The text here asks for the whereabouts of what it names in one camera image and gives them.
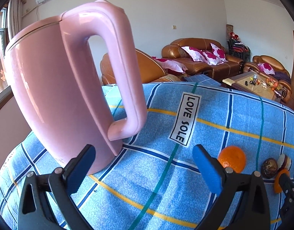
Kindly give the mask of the stacked dark chairs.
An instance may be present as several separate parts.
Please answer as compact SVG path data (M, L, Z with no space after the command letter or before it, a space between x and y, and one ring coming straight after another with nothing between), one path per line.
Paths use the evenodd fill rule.
M251 50L249 47L245 46L241 42L238 42L235 39L229 39L228 50L229 54L237 58L242 59L244 62L249 62L251 58Z

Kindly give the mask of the pink electric kettle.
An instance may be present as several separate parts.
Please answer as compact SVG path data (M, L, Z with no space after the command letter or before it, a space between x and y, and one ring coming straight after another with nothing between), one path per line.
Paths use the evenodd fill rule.
M88 40L106 43L126 111L115 121ZM105 0L35 22L12 38L4 74L31 130L62 166L87 144L96 148L89 174L117 156L123 139L143 128L147 108L129 19Z

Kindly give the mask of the blue plaid table cloth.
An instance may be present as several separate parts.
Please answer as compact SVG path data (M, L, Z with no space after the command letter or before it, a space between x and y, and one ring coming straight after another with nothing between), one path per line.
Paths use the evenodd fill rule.
M294 173L294 111L275 101L196 83L143 85L147 120L104 168L84 178L72 198L93 229L194 229L215 203L192 149L212 157L229 146L246 155L244 173L263 161L288 156ZM75 84L33 90L26 112L41 116L48 139L31 132L0 170L0 215L18 227L20 196L27 174L58 167L51 147L71 157L86 144L100 148L92 116Z

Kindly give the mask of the dark chocolate round toy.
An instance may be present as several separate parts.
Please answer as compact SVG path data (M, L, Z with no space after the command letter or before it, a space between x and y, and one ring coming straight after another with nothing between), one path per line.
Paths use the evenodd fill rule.
M261 165L261 175L266 179L273 178L278 171L278 164L274 158L268 158Z

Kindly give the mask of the orange tangerine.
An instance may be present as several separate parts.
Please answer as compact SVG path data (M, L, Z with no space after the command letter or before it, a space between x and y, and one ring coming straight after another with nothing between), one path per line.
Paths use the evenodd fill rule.
M231 167L235 172L241 173L246 166L246 155L241 148L231 145L222 149L218 161L224 168Z
M288 169L282 169L278 172L274 181L274 192L276 194L280 194L283 191L284 184L289 177L290 172Z

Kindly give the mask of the pink floral cushion on floor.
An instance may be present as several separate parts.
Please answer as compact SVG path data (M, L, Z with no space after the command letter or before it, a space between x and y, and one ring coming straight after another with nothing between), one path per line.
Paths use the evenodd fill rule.
M157 64L159 64L163 69L176 72L176 73L185 73L188 68L175 60L165 59L165 58L154 58L153 59Z

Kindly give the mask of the wooden coffee table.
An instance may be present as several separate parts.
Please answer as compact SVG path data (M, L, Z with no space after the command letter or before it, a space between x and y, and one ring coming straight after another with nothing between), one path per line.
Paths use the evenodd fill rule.
M272 90L266 78L254 71L242 73L222 80L224 86L255 94L276 102L281 101L281 94Z

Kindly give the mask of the brown leather three-seat sofa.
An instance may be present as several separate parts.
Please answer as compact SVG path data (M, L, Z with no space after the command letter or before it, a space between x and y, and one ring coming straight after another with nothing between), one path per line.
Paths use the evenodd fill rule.
M236 76L242 72L243 60L229 55L216 40L201 38L176 39L165 46L164 59L180 62L187 67L186 74L207 74L216 81Z

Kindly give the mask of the layered cylinder cake toy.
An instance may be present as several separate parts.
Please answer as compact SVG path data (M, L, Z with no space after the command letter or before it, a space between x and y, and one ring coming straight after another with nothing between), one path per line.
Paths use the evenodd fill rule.
M287 169L288 171L290 171L292 166L292 160L286 154L281 154L277 160L277 165L278 165L278 172L280 172L283 169Z

